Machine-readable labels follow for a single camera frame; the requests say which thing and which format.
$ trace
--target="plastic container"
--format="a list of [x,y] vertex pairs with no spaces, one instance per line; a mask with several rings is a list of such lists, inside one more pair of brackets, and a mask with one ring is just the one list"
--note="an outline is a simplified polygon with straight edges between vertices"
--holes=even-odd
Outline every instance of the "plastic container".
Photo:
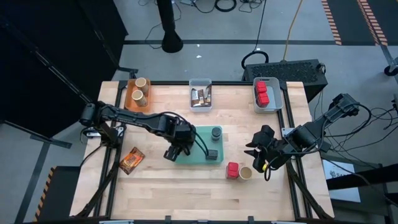
[[[267,85],[267,94],[269,98],[269,104],[266,107],[260,107],[257,104],[256,95],[256,83],[258,81],[265,81]],[[282,93],[280,92],[279,80],[273,77],[258,77],[253,80],[252,86],[253,98],[254,98],[254,112],[256,113],[275,113],[277,110],[282,109],[284,106],[282,102]]]
[[[197,90],[206,89],[208,85],[211,84],[211,79],[209,78],[191,78],[189,80],[189,95],[191,95],[192,88]],[[192,107],[191,106],[191,97],[189,99],[189,107],[193,112],[209,112],[213,107],[214,97],[211,97],[210,106],[202,106],[202,107]]]
[[136,86],[136,79],[130,79],[127,82],[127,93],[126,93],[126,100],[124,101],[124,108],[133,111],[133,112],[142,112],[147,113],[150,110],[150,96],[151,96],[151,89],[150,89],[150,80],[146,79],[148,83],[148,92],[144,95],[147,100],[147,106],[138,106],[137,103],[132,99],[132,93],[135,90],[138,90]]

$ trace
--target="white paper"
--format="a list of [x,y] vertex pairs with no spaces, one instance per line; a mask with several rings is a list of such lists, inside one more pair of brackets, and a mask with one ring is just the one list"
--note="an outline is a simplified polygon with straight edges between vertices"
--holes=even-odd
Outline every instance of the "white paper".
[[[323,171],[325,172],[326,180],[339,177],[341,175],[348,175],[349,172],[343,170],[342,168],[349,170],[351,172],[355,172],[354,165],[348,164],[345,162],[335,162],[335,164],[341,166],[337,167],[329,161],[322,160],[323,162]],[[361,198],[359,197],[359,191],[357,187],[353,187],[350,189],[341,189],[341,190],[329,190],[330,198],[337,200],[344,200],[349,202],[361,202]]]

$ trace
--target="yellow cable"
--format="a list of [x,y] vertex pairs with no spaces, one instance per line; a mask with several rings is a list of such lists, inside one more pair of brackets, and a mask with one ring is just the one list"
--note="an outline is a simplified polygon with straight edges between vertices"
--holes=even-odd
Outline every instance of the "yellow cable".
[[285,57],[286,57],[287,46],[289,45],[290,32],[292,31],[294,21],[296,20],[297,14],[299,13],[299,10],[300,10],[300,7],[301,7],[301,3],[303,3],[303,0],[300,0],[300,3],[298,4],[296,14],[294,15],[293,21],[292,21],[292,23],[290,25],[290,28],[289,28],[289,33],[287,34],[287,40],[286,40],[285,53],[284,53],[284,59],[283,60],[285,60]]

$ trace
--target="red block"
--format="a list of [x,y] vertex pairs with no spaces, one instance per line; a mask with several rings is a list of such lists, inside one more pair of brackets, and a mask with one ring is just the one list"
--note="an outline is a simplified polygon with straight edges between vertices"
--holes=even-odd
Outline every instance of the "red block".
[[257,103],[260,107],[266,107],[269,104],[268,94],[260,93],[257,99]]
[[238,178],[239,172],[239,164],[236,162],[229,162],[226,167],[226,178],[228,179],[236,179]]
[[258,93],[266,93],[267,92],[267,85],[265,81],[259,81],[256,83],[256,90]]

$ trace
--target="gray floor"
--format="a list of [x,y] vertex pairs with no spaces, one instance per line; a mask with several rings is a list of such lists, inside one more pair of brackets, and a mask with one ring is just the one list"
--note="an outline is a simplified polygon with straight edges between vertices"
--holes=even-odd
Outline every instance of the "gray floor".
[[[119,13],[129,32],[127,40],[145,39],[150,28],[159,23],[157,8],[151,1],[146,6],[139,6],[137,1],[115,1]],[[293,18],[299,0],[268,0],[266,15],[262,25],[261,39],[283,40]],[[198,0],[202,10],[211,8],[213,0]],[[234,10],[230,13],[214,11],[200,14],[195,8],[179,4],[182,19],[176,22],[177,32],[182,39],[256,39],[261,8],[252,14]],[[163,36],[161,27],[154,29],[149,40],[160,40]],[[292,40],[333,40],[325,13],[320,1],[304,1],[297,17],[291,36]],[[240,80],[243,69],[241,59],[254,48],[253,45],[184,45],[182,51],[167,54],[162,50],[152,50],[147,45],[125,45],[120,59],[120,66],[138,68],[140,77],[152,80],[188,80],[190,78],[210,77],[213,80]],[[282,60],[283,45],[259,45],[270,55],[270,62]],[[398,47],[389,47],[393,57],[398,56]],[[356,100],[369,108],[392,108],[392,94],[398,93],[394,78],[382,74],[386,59],[377,46],[348,47],[337,45],[291,45],[287,60],[305,60],[317,58],[326,65],[329,85],[324,89],[323,111],[337,94],[349,93]],[[247,63],[261,63],[264,59],[255,56]],[[114,80],[126,80],[126,72],[116,72]],[[310,102],[313,114],[318,98]],[[317,115],[321,113],[321,103]],[[333,134],[348,133],[361,123],[366,113],[361,111],[355,118],[345,118],[331,127]],[[354,147],[382,138],[390,129],[383,131],[388,121],[375,121],[346,143]],[[25,221],[32,221],[46,176],[52,166],[77,166],[83,157],[85,145],[79,141],[81,126],[77,123],[62,131],[55,138],[73,143],[71,149],[51,146],[45,160],[39,182],[30,203]],[[354,156],[368,162],[380,162],[389,165],[396,162],[398,152],[392,133],[379,144],[351,151]],[[12,223],[15,220],[32,170],[42,147],[42,143],[29,139],[29,135],[20,130],[0,125],[0,222]],[[390,192],[398,191],[398,186],[389,185]],[[336,216],[357,222],[383,223],[377,216],[336,210]]]

